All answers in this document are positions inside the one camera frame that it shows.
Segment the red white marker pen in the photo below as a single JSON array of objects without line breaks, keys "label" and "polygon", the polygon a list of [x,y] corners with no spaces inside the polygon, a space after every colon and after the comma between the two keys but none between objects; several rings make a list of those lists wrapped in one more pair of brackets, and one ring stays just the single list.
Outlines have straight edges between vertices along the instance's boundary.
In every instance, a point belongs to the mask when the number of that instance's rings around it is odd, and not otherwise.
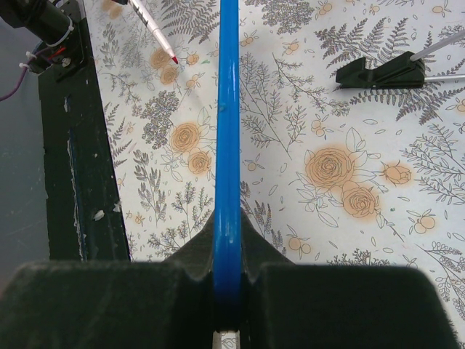
[{"label": "red white marker pen", "polygon": [[145,5],[140,0],[128,0],[128,4],[137,14],[138,18],[142,21],[143,25],[148,29],[150,34],[160,44],[163,51],[171,58],[171,60],[175,64],[178,64],[179,62],[176,55],[174,54],[174,50],[172,49],[167,38],[164,36],[158,24],[156,23],[148,9],[145,7]]}]

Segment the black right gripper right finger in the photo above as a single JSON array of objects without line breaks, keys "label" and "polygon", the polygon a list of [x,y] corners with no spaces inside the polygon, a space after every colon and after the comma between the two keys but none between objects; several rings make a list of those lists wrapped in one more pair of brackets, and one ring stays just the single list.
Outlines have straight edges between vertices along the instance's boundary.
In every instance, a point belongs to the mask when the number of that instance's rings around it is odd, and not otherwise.
[{"label": "black right gripper right finger", "polygon": [[419,270],[296,264],[243,215],[242,348],[459,348]]}]

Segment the blue framed whiteboard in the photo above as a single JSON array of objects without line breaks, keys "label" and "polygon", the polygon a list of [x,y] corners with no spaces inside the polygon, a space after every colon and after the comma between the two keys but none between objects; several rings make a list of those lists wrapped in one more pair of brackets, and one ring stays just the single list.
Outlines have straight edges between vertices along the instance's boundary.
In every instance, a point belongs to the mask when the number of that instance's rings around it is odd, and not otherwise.
[{"label": "blue framed whiteboard", "polygon": [[240,101],[239,2],[220,1],[217,159],[214,210],[214,326],[240,323]]}]

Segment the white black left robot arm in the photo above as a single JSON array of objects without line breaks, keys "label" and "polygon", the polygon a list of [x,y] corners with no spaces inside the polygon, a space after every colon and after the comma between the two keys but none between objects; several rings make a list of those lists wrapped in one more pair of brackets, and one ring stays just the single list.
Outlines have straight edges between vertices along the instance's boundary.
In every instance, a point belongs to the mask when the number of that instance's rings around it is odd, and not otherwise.
[{"label": "white black left robot arm", "polygon": [[73,20],[46,0],[1,0],[1,18],[12,28],[26,28],[48,47],[60,45],[74,30]]}]

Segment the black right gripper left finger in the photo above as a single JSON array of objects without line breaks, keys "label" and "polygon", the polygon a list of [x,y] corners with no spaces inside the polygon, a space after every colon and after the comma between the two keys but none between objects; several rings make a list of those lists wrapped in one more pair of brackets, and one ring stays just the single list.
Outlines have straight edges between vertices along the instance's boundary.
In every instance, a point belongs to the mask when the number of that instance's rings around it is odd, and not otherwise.
[{"label": "black right gripper left finger", "polygon": [[213,227],[162,262],[22,266],[1,293],[1,346],[211,348]]}]

